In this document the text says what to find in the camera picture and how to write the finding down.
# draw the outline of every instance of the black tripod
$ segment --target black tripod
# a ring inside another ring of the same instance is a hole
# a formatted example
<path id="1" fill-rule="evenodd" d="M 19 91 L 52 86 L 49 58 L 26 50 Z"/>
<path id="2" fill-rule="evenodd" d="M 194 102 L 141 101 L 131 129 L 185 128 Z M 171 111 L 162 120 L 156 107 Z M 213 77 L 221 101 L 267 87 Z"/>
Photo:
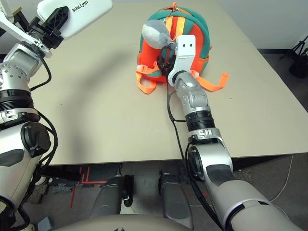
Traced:
<path id="1" fill-rule="evenodd" d="M 299 43 L 290 49 L 286 54 L 284 54 L 281 58 L 284 57 L 292 57 L 294 63 L 290 66 L 289 72 L 297 77 L 297 78 L 306 78 L 308 76 L 308 48 L 304 49 L 305 41 L 308 39 L 308 35 L 304 38 L 304 40 L 299 41 Z"/>

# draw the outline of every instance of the beige table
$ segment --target beige table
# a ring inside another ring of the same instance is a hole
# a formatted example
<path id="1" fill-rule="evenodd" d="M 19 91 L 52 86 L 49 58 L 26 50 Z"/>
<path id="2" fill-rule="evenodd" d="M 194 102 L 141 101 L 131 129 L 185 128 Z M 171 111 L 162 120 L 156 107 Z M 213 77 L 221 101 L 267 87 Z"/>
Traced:
<path id="1" fill-rule="evenodd" d="M 189 1 L 188 7 L 198 9 L 200 4 Z M 166 3 L 153 5 L 160 9 Z M 217 83 L 222 72 L 230 74 L 227 86 L 209 92 L 208 98 L 231 156 L 307 152 L 307 112 L 216 2 L 209 1 L 209 5 L 198 10 L 209 23 L 214 45 L 203 76 Z M 116 3 L 110 14 L 63 42 L 47 60 L 53 80 L 35 90 L 33 98 L 36 108 L 57 128 L 60 142 L 51 164 L 180 158 L 167 116 L 166 87 L 158 85 L 152 94 L 145 95 L 136 86 L 139 47 L 134 45 L 139 42 L 142 22 L 136 18 L 135 24 L 140 26 L 135 28 L 132 19 L 125 20 L 133 31 L 125 36 L 127 43 L 114 37 L 111 33 L 118 32 L 106 22 L 113 19 L 114 25 L 120 25 L 120 15 L 137 7 L 145 19 L 153 11 L 146 3 Z M 215 21 L 218 14 L 226 21 Z M 228 37 L 222 36 L 220 29 L 226 22 Z M 31 86 L 45 78 L 46 71 L 41 68 Z M 174 116 L 183 118 L 176 96 L 171 105 Z M 178 123 L 178 128 L 186 146 L 185 123 Z"/>

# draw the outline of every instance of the unitree logo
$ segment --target unitree logo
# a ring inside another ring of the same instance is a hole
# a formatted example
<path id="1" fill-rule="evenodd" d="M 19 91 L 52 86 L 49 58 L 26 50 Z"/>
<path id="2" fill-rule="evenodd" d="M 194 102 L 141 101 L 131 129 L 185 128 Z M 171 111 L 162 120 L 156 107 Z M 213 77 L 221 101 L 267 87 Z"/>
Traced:
<path id="1" fill-rule="evenodd" d="M 82 7 L 85 7 L 85 5 L 88 4 L 88 1 L 84 1 L 84 2 L 81 2 L 79 3 L 79 5 L 77 5 L 76 7 L 74 7 L 72 9 L 72 12 L 76 12 L 77 10 L 81 9 Z"/>

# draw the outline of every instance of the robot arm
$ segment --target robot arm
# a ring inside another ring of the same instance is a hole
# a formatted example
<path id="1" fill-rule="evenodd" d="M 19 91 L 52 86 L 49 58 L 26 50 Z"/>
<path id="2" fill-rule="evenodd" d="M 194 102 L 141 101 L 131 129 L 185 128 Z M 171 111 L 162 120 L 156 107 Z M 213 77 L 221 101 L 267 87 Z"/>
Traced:
<path id="1" fill-rule="evenodd" d="M 84 1 L 79 5 L 75 0 L 44 0 L 38 6 L 43 22 L 35 18 L 28 26 L 29 31 L 24 32 L 12 23 L 7 3 L 0 0 L 0 27 L 20 41 L 0 64 L 1 230 L 14 224 L 17 210 L 24 213 L 24 195 L 31 192 L 29 186 L 39 179 L 40 158 L 51 146 L 48 128 L 39 123 L 42 115 L 34 108 L 28 87 L 30 77 L 44 64 L 44 57 L 51 57 L 51 48 L 77 34 L 111 8 L 111 0 Z"/>
<path id="2" fill-rule="evenodd" d="M 252 185 L 234 177 L 232 160 L 219 129 L 215 127 L 206 93 L 188 72 L 190 55 L 194 55 L 191 47 L 194 47 L 195 38 L 191 35 L 179 36 L 177 44 L 177 57 L 168 81 L 176 89 L 186 117 L 189 143 L 192 144 L 188 151 L 189 169 L 191 175 L 205 183 L 223 229 L 301 230 Z"/>

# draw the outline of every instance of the orange backpack strap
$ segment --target orange backpack strap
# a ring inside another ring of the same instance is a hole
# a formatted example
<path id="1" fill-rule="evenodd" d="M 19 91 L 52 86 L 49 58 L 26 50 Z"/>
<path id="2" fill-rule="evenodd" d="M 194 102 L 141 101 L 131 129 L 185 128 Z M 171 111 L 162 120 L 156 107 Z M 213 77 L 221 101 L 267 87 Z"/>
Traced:
<path id="1" fill-rule="evenodd" d="M 167 27 L 167 30 L 169 31 L 169 33 L 171 33 L 172 22 L 173 22 L 173 16 L 169 16 L 165 20 L 166 27 Z M 177 24 L 176 24 L 176 34 L 175 34 L 172 41 L 175 41 L 178 36 L 183 34 L 184 26 L 185 26 L 185 18 L 184 17 L 178 17 Z"/>
<path id="2" fill-rule="evenodd" d="M 184 25 L 185 25 L 185 18 L 184 17 L 178 17 L 176 34 L 175 34 L 174 40 L 176 40 L 178 36 L 183 34 Z"/>
<path id="3" fill-rule="evenodd" d="M 200 83 L 201 87 L 203 87 L 204 89 L 209 90 L 209 91 L 217 91 L 217 90 L 223 88 L 227 84 L 227 81 L 228 81 L 228 78 L 229 78 L 229 74 L 223 73 L 221 75 L 221 78 L 220 78 L 218 85 L 214 85 L 211 82 L 209 82 L 208 80 L 200 77 L 198 72 L 196 72 L 196 71 L 191 71 L 191 72 L 192 72 L 192 76 L 194 76 L 196 78 L 196 80 Z"/>
<path id="4" fill-rule="evenodd" d="M 169 33 L 171 31 L 171 28 L 172 28 L 172 20 L 173 20 L 173 16 L 169 16 L 165 20 L 165 24 L 166 24 L 166 27 L 167 27 L 167 30 L 169 31 Z"/>
<path id="5" fill-rule="evenodd" d="M 137 69 L 135 71 L 136 73 L 136 81 L 137 81 L 137 86 L 140 90 L 142 90 L 145 94 L 150 94 L 152 91 L 156 88 L 156 81 L 149 80 L 150 81 L 150 86 L 146 87 L 141 84 L 141 79 L 142 79 L 142 74 L 155 74 L 155 73 L 160 73 L 160 70 L 157 66 L 157 63 L 154 63 L 154 68 L 149 68 L 146 65 L 138 65 Z"/>

